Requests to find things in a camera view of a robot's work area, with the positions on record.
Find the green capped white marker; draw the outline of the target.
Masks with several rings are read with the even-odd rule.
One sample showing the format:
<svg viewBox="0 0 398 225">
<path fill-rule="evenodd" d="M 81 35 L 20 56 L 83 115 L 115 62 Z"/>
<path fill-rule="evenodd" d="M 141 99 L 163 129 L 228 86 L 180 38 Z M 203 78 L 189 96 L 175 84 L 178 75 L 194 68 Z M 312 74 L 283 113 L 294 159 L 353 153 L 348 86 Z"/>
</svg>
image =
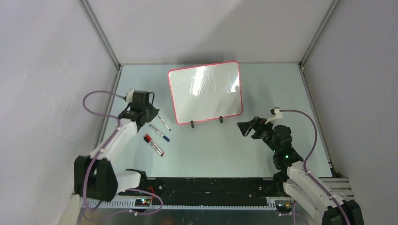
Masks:
<svg viewBox="0 0 398 225">
<path fill-rule="evenodd" d="M 170 126 L 165 122 L 165 120 L 160 116 L 157 115 L 157 117 L 159 118 L 159 120 L 161 121 L 161 123 L 167 128 L 168 131 L 171 131 Z"/>
</svg>

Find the red framed whiteboard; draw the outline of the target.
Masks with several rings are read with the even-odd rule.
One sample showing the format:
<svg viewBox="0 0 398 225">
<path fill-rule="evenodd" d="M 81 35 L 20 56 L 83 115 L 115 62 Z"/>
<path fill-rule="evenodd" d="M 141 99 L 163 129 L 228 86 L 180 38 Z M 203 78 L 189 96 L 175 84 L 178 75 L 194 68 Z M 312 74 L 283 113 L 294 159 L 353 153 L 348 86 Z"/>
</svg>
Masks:
<svg viewBox="0 0 398 225">
<path fill-rule="evenodd" d="M 243 112 L 237 61 L 172 69 L 168 72 L 168 82 L 179 125 L 221 120 Z"/>
</svg>

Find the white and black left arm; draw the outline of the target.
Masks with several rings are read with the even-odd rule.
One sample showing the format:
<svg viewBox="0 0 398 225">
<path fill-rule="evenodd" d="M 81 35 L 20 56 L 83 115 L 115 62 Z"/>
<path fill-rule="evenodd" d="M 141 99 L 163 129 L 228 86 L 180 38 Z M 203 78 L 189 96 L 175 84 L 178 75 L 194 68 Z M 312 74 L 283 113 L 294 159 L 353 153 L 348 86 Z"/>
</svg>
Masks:
<svg viewBox="0 0 398 225">
<path fill-rule="evenodd" d="M 74 161 L 74 192 L 84 200 L 109 202 L 120 192 L 143 195 L 148 191 L 144 171 L 117 172 L 113 164 L 129 140 L 158 116 L 159 109 L 153 105 L 154 93 L 131 88 L 124 96 L 115 94 L 115 97 L 123 99 L 127 106 L 118 116 L 110 116 L 116 119 L 114 130 L 89 155 L 78 156 Z"/>
</svg>

